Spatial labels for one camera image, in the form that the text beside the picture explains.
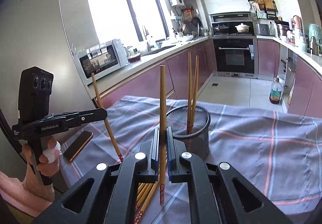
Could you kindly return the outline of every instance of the cooking pot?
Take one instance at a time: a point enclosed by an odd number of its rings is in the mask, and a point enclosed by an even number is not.
[[[238,26],[235,26],[238,32],[249,32],[249,26],[246,24],[239,24]]]
[[[229,34],[229,26],[219,23],[217,27],[214,28],[215,34]]]

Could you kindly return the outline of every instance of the hand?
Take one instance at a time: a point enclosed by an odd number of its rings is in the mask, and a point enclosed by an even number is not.
[[[56,140],[54,139],[53,136],[50,136],[50,139],[47,140],[47,147],[49,149],[53,149],[56,146]],[[22,152],[26,157],[26,160],[28,163],[32,165],[31,162],[31,147],[28,144],[23,145],[22,147]],[[48,158],[44,155],[41,154],[39,157],[40,164],[37,165],[37,170],[41,172],[44,176],[47,177],[52,177],[59,171],[59,159],[58,156],[60,154],[59,150],[55,150],[54,155],[55,155],[55,161],[53,163],[48,163]]]

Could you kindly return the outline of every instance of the black wire mesh cup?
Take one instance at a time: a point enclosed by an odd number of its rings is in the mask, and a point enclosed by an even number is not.
[[[192,133],[187,134],[187,111],[187,105],[170,110],[166,114],[166,125],[171,127],[174,139],[185,143],[187,151],[205,160],[209,154],[210,114],[204,108],[196,106]]]

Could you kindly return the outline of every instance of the floor tile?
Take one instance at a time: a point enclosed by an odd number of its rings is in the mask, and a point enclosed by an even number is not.
[[[271,84],[265,80],[215,76],[205,86],[198,101],[283,112],[280,103],[269,101]]]

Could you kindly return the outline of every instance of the plaid tablecloth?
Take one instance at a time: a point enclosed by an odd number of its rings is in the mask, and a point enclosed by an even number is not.
[[[167,100],[168,110],[186,100]],[[230,163],[294,223],[303,223],[322,195],[322,120],[271,110],[198,102],[211,115],[210,153],[206,162]],[[159,100],[125,96],[107,109],[123,156],[139,151],[159,126]],[[72,163],[60,157],[61,171],[72,186],[104,159],[119,163],[103,122],[86,125],[94,133]],[[80,134],[62,146],[66,148]],[[186,184],[166,183],[165,205],[155,194],[140,223],[190,223]]]

